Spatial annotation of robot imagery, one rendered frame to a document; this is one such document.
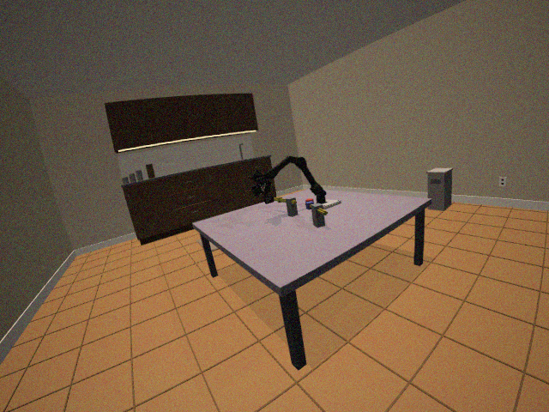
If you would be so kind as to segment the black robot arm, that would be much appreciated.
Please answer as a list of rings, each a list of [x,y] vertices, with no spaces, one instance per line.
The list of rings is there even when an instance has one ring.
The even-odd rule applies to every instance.
[[[289,162],[295,163],[297,167],[299,167],[303,171],[305,177],[308,179],[308,181],[311,184],[311,188],[310,188],[311,191],[315,194],[315,196],[317,196],[317,203],[320,203],[320,204],[326,203],[325,196],[324,196],[326,195],[326,191],[324,191],[322,186],[320,186],[316,182],[310,169],[307,167],[307,162],[304,157],[288,156],[285,160],[281,161],[278,165],[269,169],[265,173],[260,173],[258,170],[255,170],[255,172],[253,172],[250,177],[256,181],[257,178],[265,176],[267,182],[269,183],[269,185],[271,185],[268,179],[273,179],[278,174],[278,172],[283,167],[285,167]],[[262,193],[258,185],[251,185],[251,191],[255,196],[258,196],[259,194]]]

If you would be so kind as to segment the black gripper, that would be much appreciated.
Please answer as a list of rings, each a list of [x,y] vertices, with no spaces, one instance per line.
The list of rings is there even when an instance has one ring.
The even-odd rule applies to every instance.
[[[258,187],[260,187],[260,190],[261,190],[262,194],[264,194],[264,196],[265,196],[265,198],[263,199],[264,202],[265,202],[266,204],[274,202],[275,200],[274,200],[273,196],[272,196],[272,195],[270,195],[270,196],[268,195],[268,193],[269,193],[271,190],[270,190],[269,183],[268,183],[267,180],[266,180],[266,177],[265,177],[265,176],[262,176],[262,177],[260,177],[260,178],[257,178],[257,179],[256,179],[256,183],[257,183]]]

